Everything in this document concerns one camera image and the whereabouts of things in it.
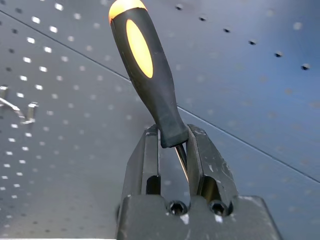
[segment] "metal hook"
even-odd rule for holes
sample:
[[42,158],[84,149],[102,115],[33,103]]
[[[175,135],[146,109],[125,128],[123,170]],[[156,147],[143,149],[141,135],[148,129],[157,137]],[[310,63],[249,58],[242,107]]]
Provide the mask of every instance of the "metal hook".
[[12,103],[5,100],[5,97],[7,95],[8,87],[7,86],[0,86],[0,107],[8,106],[10,107],[20,118],[20,124],[26,125],[31,124],[35,122],[35,107],[38,107],[37,102],[31,102],[28,105],[28,112],[27,116],[23,114],[23,112],[18,108],[16,105],[13,105]]

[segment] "screwdriver handle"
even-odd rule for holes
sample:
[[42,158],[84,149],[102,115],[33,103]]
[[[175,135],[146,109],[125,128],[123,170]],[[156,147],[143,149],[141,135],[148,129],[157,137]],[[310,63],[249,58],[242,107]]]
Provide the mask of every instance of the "screwdriver handle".
[[188,140],[172,73],[155,26],[140,0],[117,0],[109,11],[116,46],[129,78],[160,130],[163,148]]

